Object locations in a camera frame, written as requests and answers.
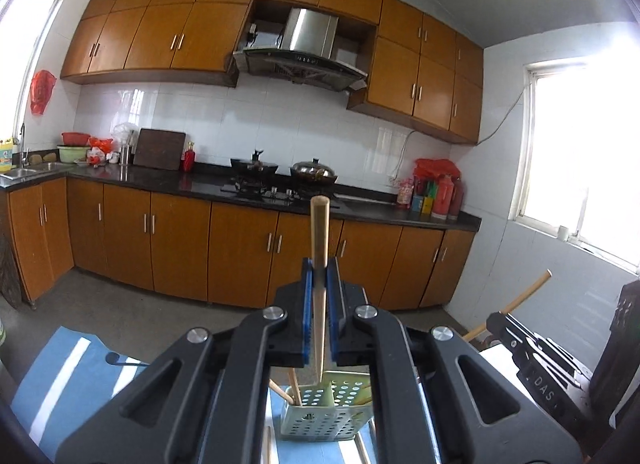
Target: black countertop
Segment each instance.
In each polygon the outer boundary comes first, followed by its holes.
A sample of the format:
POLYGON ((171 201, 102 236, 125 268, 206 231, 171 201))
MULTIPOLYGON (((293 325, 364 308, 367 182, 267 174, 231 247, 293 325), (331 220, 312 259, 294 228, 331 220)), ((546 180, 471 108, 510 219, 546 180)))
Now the black countertop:
MULTIPOLYGON (((61 176, 82 178, 153 192, 200 198, 213 202, 225 202, 261 209, 271 209, 302 215, 309 214, 308 202, 287 201, 268 197, 251 197, 232 191, 232 180, 228 175, 182 173, 180 171, 155 170, 140 166, 120 166, 117 164, 92 168, 70 167, 63 172, 52 173, 30 180, 10 180, 0 177, 0 189, 12 191, 34 184, 40 184, 61 176)), ((478 231, 481 219, 460 212, 457 222, 433 222, 428 215, 397 208, 389 203, 362 202, 351 198, 332 199, 332 218, 380 224, 395 224, 430 229, 457 229, 478 231)))

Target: range hood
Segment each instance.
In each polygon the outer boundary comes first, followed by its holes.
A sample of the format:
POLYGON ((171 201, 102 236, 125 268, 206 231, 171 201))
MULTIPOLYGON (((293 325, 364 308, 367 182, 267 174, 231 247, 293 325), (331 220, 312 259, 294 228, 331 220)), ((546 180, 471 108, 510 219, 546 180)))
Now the range hood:
POLYGON ((337 16, 291 9, 287 25, 275 43, 247 46, 234 53, 238 69, 337 92, 364 88, 366 72, 331 59, 337 25, 337 16))

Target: silver bolt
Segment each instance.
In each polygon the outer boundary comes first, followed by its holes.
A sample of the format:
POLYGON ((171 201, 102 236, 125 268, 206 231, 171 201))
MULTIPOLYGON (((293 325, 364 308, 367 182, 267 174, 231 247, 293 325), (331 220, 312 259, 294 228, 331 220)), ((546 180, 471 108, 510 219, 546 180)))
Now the silver bolt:
POLYGON ((187 332, 187 341, 191 343, 202 343, 209 337, 209 331, 202 327, 196 327, 187 332))
POLYGON ((433 337, 438 341, 448 341, 453 338, 453 330, 444 326, 434 327, 431 330, 431 335, 433 335, 433 337))
POLYGON ((356 316, 362 319, 375 318, 378 310, 373 305, 359 305, 356 307, 356 316))
POLYGON ((271 305, 270 307, 267 307, 266 309, 262 310, 262 317, 264 319, 274 320, 274 319, 280 319, 283 316, 284 316, 284 311, 280 307, 277 307, 275 305, 271 305))

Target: window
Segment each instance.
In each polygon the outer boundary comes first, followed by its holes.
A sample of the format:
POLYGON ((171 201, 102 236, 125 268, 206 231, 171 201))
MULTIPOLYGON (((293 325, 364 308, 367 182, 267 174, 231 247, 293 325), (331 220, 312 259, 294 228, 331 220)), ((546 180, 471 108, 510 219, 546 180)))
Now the window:
POLYGON ((11 0, 0 19, 0 139, 16 135, 34 59, 58 0, 11 0))
POLYGON ((640 52, 529 72, 518 217, 640 272, 640 52))

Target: dark wooden cutting board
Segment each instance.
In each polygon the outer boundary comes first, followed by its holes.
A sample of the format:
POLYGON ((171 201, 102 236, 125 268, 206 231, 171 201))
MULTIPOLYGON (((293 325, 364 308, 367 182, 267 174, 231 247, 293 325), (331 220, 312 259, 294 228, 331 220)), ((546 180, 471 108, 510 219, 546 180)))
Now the dark wooden cutting board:
POLYGON ((141 128, 133 164, 162 170, 178 170, 184 148, 184 132, 141 128))

